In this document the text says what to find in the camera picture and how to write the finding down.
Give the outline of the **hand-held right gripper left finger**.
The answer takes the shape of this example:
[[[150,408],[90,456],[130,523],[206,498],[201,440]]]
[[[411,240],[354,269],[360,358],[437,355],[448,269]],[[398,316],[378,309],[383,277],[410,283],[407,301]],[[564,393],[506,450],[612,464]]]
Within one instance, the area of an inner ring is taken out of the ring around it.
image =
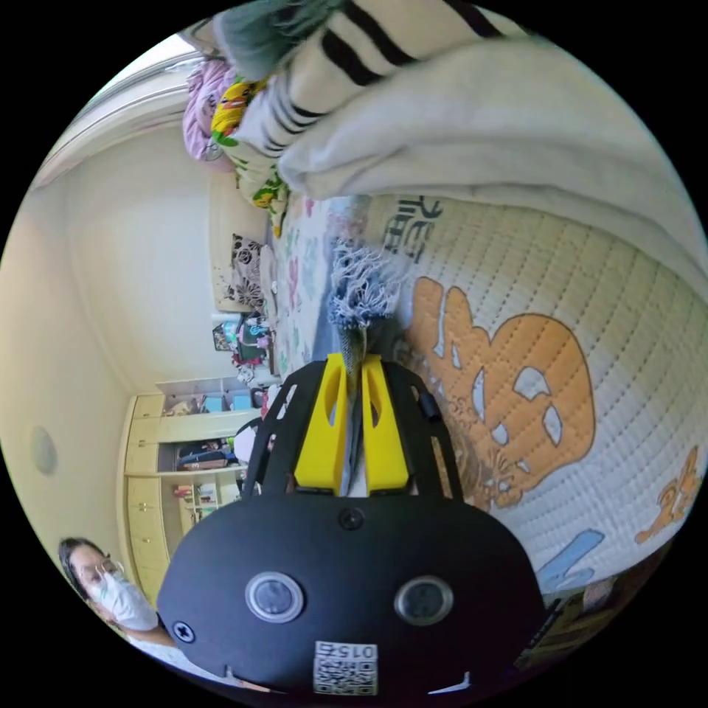
[[[341,353],[322,362],[294,471],[298,487],[340,494],[347,443],[347,370]]]

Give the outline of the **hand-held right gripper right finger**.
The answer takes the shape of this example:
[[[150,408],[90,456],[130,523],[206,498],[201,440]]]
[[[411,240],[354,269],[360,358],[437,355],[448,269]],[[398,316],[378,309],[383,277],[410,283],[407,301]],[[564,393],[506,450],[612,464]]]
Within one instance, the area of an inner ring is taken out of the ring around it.
[[[409,471],[398,431],[395,407],[378,355],[368,355],[361,368],[364,475],[368,494],[401,492]]]

